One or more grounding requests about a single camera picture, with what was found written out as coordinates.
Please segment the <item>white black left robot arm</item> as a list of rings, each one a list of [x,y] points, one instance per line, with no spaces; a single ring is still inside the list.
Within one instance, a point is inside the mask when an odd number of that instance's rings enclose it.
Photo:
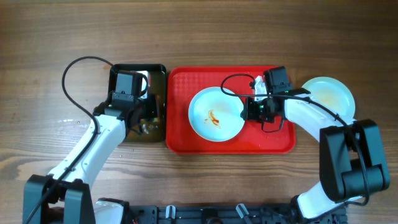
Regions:
[[[24,187],[24,223],[98,223],[111,215],[123,222],[127,209],[115,202],[96,208],[91,187],[104,163],[130,132],[142,133],[141,121],[154,119],[160,103],[111,92],[90,114],[91,124],[64,160],[47,175],[32,175]]]

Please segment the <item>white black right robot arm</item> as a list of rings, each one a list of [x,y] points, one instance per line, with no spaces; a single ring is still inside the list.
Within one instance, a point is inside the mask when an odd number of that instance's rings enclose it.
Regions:
[[[390,185],[378,125],[342,116],[304,88],[264,95],[261,101],[247,96],[241,116],[262,123],[279,116],[319,143],[320,181],[292,199],[287,215],[292,223],[324,219],[348,205],[365,206]]]

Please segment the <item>white plate with sauce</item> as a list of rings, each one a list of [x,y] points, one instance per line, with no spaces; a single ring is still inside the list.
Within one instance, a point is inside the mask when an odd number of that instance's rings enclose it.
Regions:
[[[199,91],[188,107],[190,126],[201,138],[224,142],[237,136],[244,127],[243,102],[229,89],[218,86]]]

